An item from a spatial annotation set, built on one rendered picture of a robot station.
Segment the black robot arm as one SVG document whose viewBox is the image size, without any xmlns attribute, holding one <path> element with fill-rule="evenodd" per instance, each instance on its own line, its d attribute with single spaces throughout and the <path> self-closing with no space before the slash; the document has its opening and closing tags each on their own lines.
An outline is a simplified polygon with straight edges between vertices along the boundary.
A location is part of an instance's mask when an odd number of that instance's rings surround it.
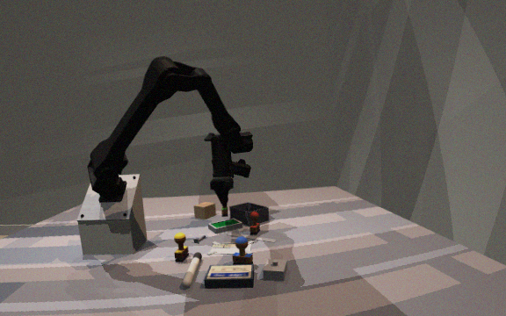
<svg viewBox="0 0 506 316">
<path fill-rule="evenodd" d="M 88 171 L 92 190 L 100 195 L 99 202 L 120 202 L 127 186 L 122 181 L 122 169 L 127 166 L 127 147 L 135 138 L 153 110 L 177 91 L 197 90 L 212 113 L 218 135 L 209 133 L 212 156 L 250 152 L 252 134 L 239 133 L 241 127 L 230 116 L 213 86 L 209 74 L 202 68 L 191 67 L 168 57 L 155 57 L 142 82 L 141 91 L 121 118 L 112 135 L 98 143 L 90 153 Z"/>
</svg>

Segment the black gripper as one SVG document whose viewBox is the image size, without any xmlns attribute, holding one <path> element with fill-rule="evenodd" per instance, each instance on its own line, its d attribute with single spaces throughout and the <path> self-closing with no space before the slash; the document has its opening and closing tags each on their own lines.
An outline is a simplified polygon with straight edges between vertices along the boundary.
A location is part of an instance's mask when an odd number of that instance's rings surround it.
<svg viewBox="0 0 506 316">
<path fill-rule="evenodd" d="M 214 190 L 223 207 L 227 207 L 228 192 L 234 188 L 234 178 L 229 176 L 229 163 L 231 155 L 212 156 L 213 179 L 210 182 L 210 190 Z"/>
</svg>

